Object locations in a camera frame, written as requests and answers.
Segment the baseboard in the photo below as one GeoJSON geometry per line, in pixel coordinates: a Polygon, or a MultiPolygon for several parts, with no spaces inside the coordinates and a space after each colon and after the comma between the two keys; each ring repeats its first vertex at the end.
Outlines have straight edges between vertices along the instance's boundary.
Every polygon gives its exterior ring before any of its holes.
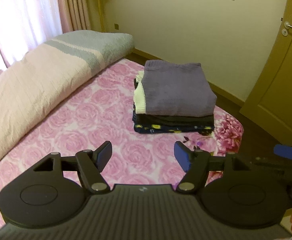
{"type": "MultiPolygon", "coordinates": [[[[139,49],[134,49],[133,53],[145,57],[146,59],[161,59],[159,57],[156,57],[154,55],[151,55],[147,52],[144,52],[142,50],[139,49]]],[[[212,89],[212,91],[214,91],[217,94],[220,94],[221,96],[227,98],[228,100],[232,101],[233,103],[235,103],[236,105],[242,107],[244,105],[244,101],[242,101],[241,99],[239,99],[238,97],[234,96],[233,94],[223,90],[222,88],[220,88],[219,86],[216,86],[215,84],[209,82],[210,88],[212,89]]]]}

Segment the wooden door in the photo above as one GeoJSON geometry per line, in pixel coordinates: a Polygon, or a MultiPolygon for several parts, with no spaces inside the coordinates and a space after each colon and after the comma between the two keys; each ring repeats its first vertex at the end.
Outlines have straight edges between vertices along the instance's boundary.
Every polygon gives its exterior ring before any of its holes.
{"type": "Polygon", "coordinates": [[[292,146],[292,28],[287,36],[281,32],[287,21],[292,26],[292,0],[287,0],[273,49],[240,113],[292,146]]]}

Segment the floor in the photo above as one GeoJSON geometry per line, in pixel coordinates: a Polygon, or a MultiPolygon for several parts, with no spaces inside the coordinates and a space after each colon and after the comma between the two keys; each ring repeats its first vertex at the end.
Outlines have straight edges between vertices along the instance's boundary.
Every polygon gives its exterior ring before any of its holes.
{"type": "MultiPolygon", "coordinates": [[[[145,65],[146,58],[137,54],[129,54],[127,59],[145,65]]],[[[239,113],[240,106],[227,98],[216,94],[216,105],[235,117],[244,127],[241,147],[238,154],[248,162],[273,163],[277,165],[292,166],[292,160],[279,157],[273,153],[273,148],[279,142],[270,134],[239,113]]]]}

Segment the rose pattern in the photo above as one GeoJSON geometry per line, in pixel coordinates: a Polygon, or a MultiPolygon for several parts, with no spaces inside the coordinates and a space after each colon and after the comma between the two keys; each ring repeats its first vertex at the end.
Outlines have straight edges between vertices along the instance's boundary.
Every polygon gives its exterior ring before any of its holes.
{"type": "MultiPolygon", "coordinates": [[[[79,150],[94,150],[105,140],[113,146],[112,157],[102,172],[110,187],[115,183],[176,186],[184,172],[174,158],[175,141],[185,141],[190,149],[199,147],[214,155],[238,150],[242,126],[219,107],[214,112],[215,132],[209,136],[135,133],[133,79],[142,69],[123,59],[76,90],[0,161],[0,190],[50,152],[72,156],[79,150]]],[[[79,183],[75,172],[64,172],[64,176],[79,183]]],[[[221,172],[210,172],[207,182],[221,176],[221,172]]],[[[0,214],[0,227],[3,225],[0,214]]]]}

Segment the black folded garment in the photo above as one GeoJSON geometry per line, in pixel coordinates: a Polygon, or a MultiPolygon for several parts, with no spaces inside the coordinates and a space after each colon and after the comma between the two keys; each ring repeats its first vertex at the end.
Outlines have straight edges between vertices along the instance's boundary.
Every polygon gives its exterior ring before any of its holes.
{"type": "MultiPolygon", "coordinates": [[[[134,79],[135,89],[138,82],[134,79]]],[[[203,117],[191,117],[191,116],[166,116],[166,115],[150,115],[150,114],[136,114],[136,122],[140,125],[164,125],[164,126],[211,126],[214,127],[214,115],[208,115],[203,117]]]]}

